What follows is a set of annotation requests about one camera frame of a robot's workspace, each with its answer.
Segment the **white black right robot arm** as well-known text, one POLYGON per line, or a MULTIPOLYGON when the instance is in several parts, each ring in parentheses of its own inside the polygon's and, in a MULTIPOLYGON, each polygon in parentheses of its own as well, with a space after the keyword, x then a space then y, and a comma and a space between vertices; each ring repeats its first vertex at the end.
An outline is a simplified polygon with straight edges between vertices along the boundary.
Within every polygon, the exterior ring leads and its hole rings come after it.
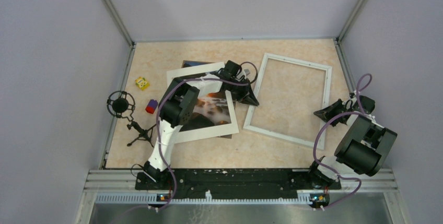
POLYGON ((351 93, 347 101, 339 99, 314 111, 323 122, 333 127, 344 124, 348 131, 332 156, 322 156, 311 164, 306 174, 310 187, 331 186, 342 173, 373 176, 381 169, 398 135, 376 122, 372 116, 375 105, 373 99, 351 93))

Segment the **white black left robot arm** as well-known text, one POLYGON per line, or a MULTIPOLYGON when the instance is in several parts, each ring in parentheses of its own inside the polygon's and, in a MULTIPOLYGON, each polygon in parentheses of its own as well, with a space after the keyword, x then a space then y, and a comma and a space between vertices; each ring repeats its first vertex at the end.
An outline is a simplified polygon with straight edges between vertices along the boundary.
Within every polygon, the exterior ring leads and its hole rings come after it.
POLYGON ((202 77, 176 77, 162 97, 156 115, 157 140, 143 167, 143 174, 155 189, 167 184, 170 159, 179 130, 193 113, 200 96, 229 91, 233 101, 259 106, 252 90, 252 81, 240 64, 228 60, 224 67, 202 77))

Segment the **red purple small block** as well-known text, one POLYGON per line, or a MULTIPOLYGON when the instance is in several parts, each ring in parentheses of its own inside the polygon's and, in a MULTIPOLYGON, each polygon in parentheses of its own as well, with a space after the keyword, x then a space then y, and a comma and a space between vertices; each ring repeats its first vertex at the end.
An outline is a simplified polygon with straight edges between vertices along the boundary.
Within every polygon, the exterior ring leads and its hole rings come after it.
POLYGON ((148 104, 145 107, 145 111, 149 114, 154 114, 158 107, 158 101, 154 99, 150 99, 148 104))

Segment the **yellow small block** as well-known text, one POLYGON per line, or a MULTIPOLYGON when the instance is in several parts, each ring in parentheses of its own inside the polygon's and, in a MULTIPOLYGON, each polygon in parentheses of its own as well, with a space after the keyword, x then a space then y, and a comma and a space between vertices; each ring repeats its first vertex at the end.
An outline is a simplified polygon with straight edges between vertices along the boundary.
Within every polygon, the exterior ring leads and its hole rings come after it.
POLYGON ((141 91, 144 91, 150 86, 150 83, 145 77, 138 77, 137 79, 135 79, 135 84, 141 91))

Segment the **black microphone on tripod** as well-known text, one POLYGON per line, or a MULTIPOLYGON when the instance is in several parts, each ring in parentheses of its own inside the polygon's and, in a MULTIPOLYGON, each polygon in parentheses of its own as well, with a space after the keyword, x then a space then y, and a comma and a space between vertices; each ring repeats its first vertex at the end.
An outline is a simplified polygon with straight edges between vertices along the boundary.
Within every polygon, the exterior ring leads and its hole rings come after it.
POLYGON ((115 91, 108 96, 106 105, 108 112, 114 118, 128 120, 129 123, 126 125, 128 130, 134 129, 138 132, 138 136, 126 144, 127 147, 131 147, 137 141, 148 142, 154 147, 152 136, 156 124, 145 129, 134 120, 133 113, 136 108, 135 99, 130 93, 123 90, 115 91))

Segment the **white picture frame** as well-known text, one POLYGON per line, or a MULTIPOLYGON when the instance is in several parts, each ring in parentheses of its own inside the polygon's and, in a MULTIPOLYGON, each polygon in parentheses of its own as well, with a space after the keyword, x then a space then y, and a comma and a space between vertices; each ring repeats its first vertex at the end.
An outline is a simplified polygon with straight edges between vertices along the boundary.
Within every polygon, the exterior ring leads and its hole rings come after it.
POLYGON ((312 148, 324 123, 313 115, 329 105, 332 66, 265 53, 255 83, 246 131, 312 148))

